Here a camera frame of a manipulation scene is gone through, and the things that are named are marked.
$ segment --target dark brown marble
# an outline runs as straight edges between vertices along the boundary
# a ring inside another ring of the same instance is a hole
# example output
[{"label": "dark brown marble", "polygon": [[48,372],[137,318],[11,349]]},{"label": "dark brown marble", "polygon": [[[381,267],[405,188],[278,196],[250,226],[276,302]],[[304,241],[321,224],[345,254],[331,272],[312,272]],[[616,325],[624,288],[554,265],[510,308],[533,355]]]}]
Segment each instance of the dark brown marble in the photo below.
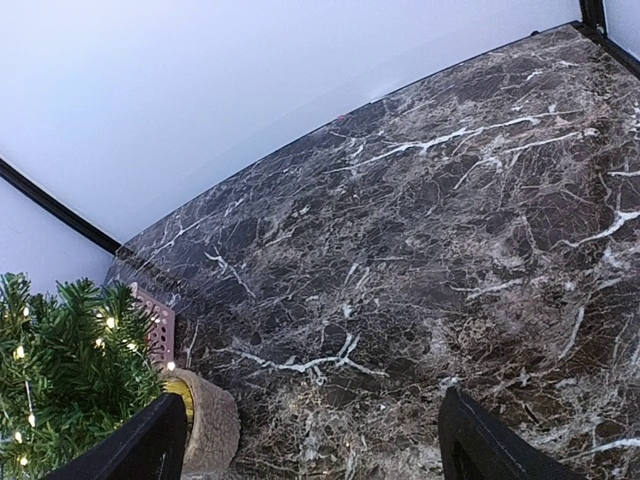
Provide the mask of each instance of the dark brown marble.
[{"label": "dark brown marble", "polygon": [[640,478],[640,83],[562,27],[216,185],[110,278],[178,312],[242,416],[228,478],[441,478],[462,385],[593,479]]}]

